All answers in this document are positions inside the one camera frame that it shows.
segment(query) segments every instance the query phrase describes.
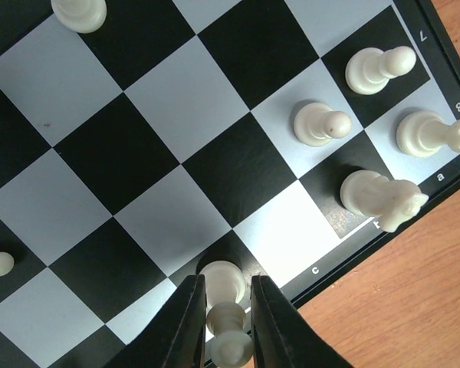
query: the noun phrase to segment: wooden table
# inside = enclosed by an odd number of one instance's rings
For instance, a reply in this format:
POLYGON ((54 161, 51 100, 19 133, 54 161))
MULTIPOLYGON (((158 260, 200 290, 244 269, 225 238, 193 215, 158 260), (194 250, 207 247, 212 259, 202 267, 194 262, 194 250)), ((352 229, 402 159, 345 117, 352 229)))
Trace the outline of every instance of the wooden table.
MULTIPOLYGON (((433 2, 460 54, 460 0, 433 2)), ((300 312, 354 366, 460 367, 460 191, 300 312)))

